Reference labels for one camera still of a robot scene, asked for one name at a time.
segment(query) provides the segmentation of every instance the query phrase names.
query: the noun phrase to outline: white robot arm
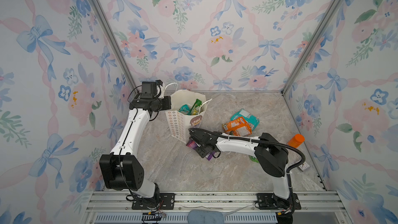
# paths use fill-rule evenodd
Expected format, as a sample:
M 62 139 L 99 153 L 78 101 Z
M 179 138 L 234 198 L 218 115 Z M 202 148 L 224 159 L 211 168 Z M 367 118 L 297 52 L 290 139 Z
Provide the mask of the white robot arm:
M 105 185 L 109 189 L 128 189 L 133 199 L 144 201 L 149 208 L 159 206 L 159 188 L 157 184 L 144 178 L 144 169 L 137 160 L 138 145 L 145 126 L 154 112 L 171 109 L 170 96 L 164 96 L 162 81 L 143 82 L 142 92 L 130 103 L 129 116 L 122 134 L 110 154 L 101 156 L 99 165 Z M 221 132 L 210 132 L 204 129 L 191 128 L 191 138 L 197 143 L 195 149 L 201 157 L 212 152 L 239 152 L 256 157 L 263 170 L 272 176 L 274 185 L 274 202 L 272 206 L 260 209 L 287 209 L 294 205 L 290 180 L 290 170 L 304 163 L 304 155 L 297 149 L 275 140 L 270 134 L 260 137 L 238 137 Z M 302 157 L 299 163 L 287 167 L 287 149 L 293 150 Z

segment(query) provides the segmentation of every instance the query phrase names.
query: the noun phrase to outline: paper bag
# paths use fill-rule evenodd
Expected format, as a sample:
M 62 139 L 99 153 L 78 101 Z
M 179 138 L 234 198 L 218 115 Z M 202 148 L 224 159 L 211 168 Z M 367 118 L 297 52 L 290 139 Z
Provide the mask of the paper bag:
M 197 115 L 184 115 L 178 111 L 180 107 L 185 104 L 192 107 L 195 104 L 196 99 L 202 101 L 200 111 Z M 206 113 L 207 103 L 211 100 L 212 99 L 206 101 L 205 95 L 185 89 L 181 89 L 173 93 L 171 95 L 172 108 L 165 111 L 172 136 L 187 144 L 189 140 L 188 128 L 200 127 Z

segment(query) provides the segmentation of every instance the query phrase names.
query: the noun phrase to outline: cartoon girl print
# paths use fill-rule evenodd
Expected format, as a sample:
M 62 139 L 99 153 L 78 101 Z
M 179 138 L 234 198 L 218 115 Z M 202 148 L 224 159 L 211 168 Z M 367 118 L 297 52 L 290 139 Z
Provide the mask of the cartoon girl print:
M 202 121 L 202 116 L 201 115 L 192 118 L 191 119 L 191 127 L 198 128 L 201 121 Z

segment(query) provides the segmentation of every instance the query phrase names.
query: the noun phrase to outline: bag handle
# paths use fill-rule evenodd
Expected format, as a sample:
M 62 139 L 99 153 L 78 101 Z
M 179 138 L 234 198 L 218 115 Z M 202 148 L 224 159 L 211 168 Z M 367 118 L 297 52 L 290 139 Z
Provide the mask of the bag handle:
M 208 102 L 210 102 L 211 100 L 212 100 L 212 98 L 209 99 L 208 101 L 205 101 L 205 102 L 200 106 L 198 114 L 200 113 L 200 110 L 202 109 L 203 105 L 206 104 L 206 103 L 208 103 Z
M 173 82 L 173 83 L 167 84 L 167 86 L 166 86 L 166 87 L 163 89 L 163 91 L 165 91 L 165 92 L 166 92 L 166 88 L 167 88 L 168 86 L 172 85 L 172 84 L 176 84 L 176 85 L 177 85 L 177 86 L 176 86 L 176 91 L 175 91 L 175 92 L 177 92 L 178 84 L 177 84 L 176 82 Z

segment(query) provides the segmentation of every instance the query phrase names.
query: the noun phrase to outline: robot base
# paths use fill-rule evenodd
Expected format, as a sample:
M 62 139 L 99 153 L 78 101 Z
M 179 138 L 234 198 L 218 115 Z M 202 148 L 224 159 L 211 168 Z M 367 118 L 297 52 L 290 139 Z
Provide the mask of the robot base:
M 160 193 L 159 186 L 155 183 L 155 193 L 152 198 L 138 198 L 132 202 L 133 210 L 173 210 L 174 209 L 174 193 Z
M 294 199 L 296 200 L 295 202 L 295 210 L 300 210 L 301 205 L 299 198 L 297 197 L 296 193 L 293 193 Z M 266 209 L 288 209 L 289 206 L 285 200 L 277 197 L 273 193 L 257 193 L 257 203 L 258 203 L 258 208 L 260 210 L 266 210 Z

